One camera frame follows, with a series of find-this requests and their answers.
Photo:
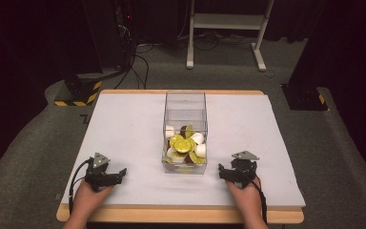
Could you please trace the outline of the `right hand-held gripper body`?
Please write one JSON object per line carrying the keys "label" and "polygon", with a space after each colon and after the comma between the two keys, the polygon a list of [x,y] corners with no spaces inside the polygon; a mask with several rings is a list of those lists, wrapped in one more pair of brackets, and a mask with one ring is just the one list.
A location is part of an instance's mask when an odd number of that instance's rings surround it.
{"label": "right hand-held gripper body", "polygon": [[234,159],[231,161],[231,166],[236,171],[237,183],[240,184],[241,188],[245,188],[256,177],[256,162],[259,157],[249,151],[232,154],[232,157]]}

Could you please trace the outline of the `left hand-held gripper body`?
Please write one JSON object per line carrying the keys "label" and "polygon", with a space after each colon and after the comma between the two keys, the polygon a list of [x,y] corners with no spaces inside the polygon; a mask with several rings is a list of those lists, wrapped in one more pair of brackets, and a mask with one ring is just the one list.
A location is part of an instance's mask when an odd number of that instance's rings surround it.
{"label": "left hand-held gripper body", "polygon": [[95,153],[89,159],[89,166],[86,171],[85,181],[90,184],[94,192],[101,192],[105,187],[109,187],[108,182],[112,179],[122,179],[118,174],[108,174],[107,168],[111,160],[100,153]]}

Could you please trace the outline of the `person's left hand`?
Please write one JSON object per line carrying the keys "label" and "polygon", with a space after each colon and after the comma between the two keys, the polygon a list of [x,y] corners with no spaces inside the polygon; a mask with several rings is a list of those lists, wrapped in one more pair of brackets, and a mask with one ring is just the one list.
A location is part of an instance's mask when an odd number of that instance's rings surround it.
{"label": "person's left hand", "polygon": [[105,187],[95,192],[89,183],[82,180],[73,200],[71,217],[73,219],[88,219],[112,192],[113,186]]}

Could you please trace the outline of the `person's right hand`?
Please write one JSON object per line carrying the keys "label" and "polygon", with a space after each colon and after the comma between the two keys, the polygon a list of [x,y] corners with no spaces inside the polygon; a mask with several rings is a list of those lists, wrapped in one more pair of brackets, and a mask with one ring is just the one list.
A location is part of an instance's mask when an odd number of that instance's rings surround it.
{"label": "person's right hand", "polygon": [[226,181],[226,185],[233,195],[236,207],[244,220],[262,219],[262,203],[258,191],[260,182],[258,178],[255,178],[244,188],[238,188],[230,181]]}

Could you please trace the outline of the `pile of green white pieces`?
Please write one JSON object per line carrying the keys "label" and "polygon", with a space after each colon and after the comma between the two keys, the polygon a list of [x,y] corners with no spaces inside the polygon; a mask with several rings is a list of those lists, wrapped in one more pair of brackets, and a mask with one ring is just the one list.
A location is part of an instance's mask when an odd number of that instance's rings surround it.
{"label": "pile of green white pieces", "polygon": [[172,165],[204,165],[207,162],[206,134],[193,125],[184,125],[179,130],[172,125],[164,129],[164,163]]}

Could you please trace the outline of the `clear plastic box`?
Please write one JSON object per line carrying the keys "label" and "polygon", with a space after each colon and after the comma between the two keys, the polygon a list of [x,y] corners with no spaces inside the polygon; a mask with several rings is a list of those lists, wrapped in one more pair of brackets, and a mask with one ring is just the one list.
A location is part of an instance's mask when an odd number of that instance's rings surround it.
{"label": "clear plastic box", "polygon": [[[193,125],[200,132],[208,136],[208,119],[206,95],[203,92],[166,92],[163,139],[166,125],[172,125],[179,130],[184,125]],[[167,174],[203,175],[207,162],[204,165],[172,165],[162,164]]]}

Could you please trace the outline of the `black yellow striped stand base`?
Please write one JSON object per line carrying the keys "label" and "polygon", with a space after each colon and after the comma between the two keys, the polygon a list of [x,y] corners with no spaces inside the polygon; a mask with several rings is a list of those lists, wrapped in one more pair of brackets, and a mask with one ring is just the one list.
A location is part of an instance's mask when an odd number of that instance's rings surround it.
{"label": "black yellow striped stand base", "polygon": [[59,107],[90,106],[96,99],[101,84],[102,81],[97,79],[81,79],[77,75],[66,77],[54,104]]}

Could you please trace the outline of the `dark equipment rack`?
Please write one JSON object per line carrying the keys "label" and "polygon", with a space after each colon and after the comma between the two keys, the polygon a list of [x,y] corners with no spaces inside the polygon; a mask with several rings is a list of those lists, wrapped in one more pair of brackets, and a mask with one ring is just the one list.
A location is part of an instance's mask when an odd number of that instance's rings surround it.
{"label": "dark equipment rack", "polygon": [[126,69],[136,47],[136,9],[134,0],[111,0],[117,26],[118,44],[121,49],[119,69]]}

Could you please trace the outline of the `white metal stand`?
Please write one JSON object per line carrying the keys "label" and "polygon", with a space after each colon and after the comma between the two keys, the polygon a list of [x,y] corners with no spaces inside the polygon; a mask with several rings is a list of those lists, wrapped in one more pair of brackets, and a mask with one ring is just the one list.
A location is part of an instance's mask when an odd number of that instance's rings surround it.
{"label": "white metal stand", "polygon": [[264,63],[260,46],[267,29],[271,11],[275,0],[267,0],[267,6],[263,14],[221,14],[221,13],[197,13],[195,11],[195,0],[190,3],[190,25],[189,41],[187,50],[186,68],[192,69],[194,66],[194,45],[193,35],[195,29],[221,29],[221,30],[243,30],[258,31],[257,39],[251,44],[254,58],[258,69],[266,72],[267,67]]}

